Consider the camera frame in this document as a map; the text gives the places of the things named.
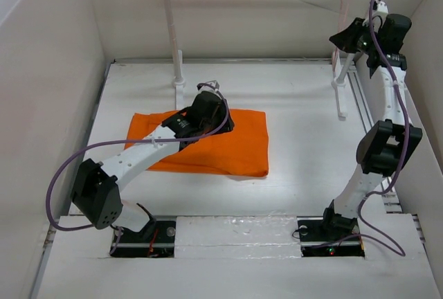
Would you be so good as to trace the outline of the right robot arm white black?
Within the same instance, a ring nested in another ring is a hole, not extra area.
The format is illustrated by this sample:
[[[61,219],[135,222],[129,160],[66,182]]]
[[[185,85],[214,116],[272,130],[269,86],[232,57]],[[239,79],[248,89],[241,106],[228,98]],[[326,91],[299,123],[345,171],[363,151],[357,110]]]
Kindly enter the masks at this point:
[[[383,109],[357,147],[354,174],[323,213],[320,231],[327,239],[352,232],[363,199],[405,166],[422,139],[422,130],[411,124],[404,100],[407,63],[400,50],[411,26],[408,17],[392,13],[383,18],[378,30],[371,31],[368,22],[356,18],[329,39],[345,53],[368,56],[370,80],[381,89]]]

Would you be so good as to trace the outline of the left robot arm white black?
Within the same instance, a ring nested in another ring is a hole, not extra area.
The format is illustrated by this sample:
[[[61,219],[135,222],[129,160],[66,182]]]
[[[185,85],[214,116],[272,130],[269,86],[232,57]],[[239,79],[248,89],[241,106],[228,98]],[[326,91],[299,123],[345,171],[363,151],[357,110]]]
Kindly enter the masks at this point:
[[[104,161],[83,161],[71,201],[94,228],[123,228],[137,240],[147,241],[156,220],[139,203],[123,201],[123,189],[160,160],[207,136],[231,132],[233,127],[227,102],[216,93],[201,91],[189,107],[165,119],[140,142]]]

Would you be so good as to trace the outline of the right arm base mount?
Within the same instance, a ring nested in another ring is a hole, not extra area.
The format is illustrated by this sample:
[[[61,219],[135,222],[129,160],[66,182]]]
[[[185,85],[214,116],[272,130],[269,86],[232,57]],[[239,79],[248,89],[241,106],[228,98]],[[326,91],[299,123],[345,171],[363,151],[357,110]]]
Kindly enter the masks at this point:
[[[300,216],[296,220],[297,228],[292,232],[292,237],[300,242],[302,257],[365,257],[358,237],[339,242],[353,235],[352,231],[340,233],[327,230],[323,226],[322,216]]]

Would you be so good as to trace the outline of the orange trousers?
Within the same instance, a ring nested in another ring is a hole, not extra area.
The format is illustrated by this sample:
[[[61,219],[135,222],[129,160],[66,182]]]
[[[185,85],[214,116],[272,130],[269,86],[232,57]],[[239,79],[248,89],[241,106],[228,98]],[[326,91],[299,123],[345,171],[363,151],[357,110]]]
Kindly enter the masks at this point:
[[[269,173],[269,135],[266,113],[231,109],[232,132],[204,138],[168,156],[149,170],[223,174],[262,178]]]

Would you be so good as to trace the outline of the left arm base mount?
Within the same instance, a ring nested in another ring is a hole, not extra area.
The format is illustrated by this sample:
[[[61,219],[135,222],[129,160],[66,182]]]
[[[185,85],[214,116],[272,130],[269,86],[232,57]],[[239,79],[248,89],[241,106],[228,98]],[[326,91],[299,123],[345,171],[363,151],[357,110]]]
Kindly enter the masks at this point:
[[[147,239],[142,239],[129,230],[123,230],[119,241],[117,241],[118,231],[116,231],[111,242],[110,256],[119,258],[172,258],[174,257],[176,227],[176,218],[160,218]]]

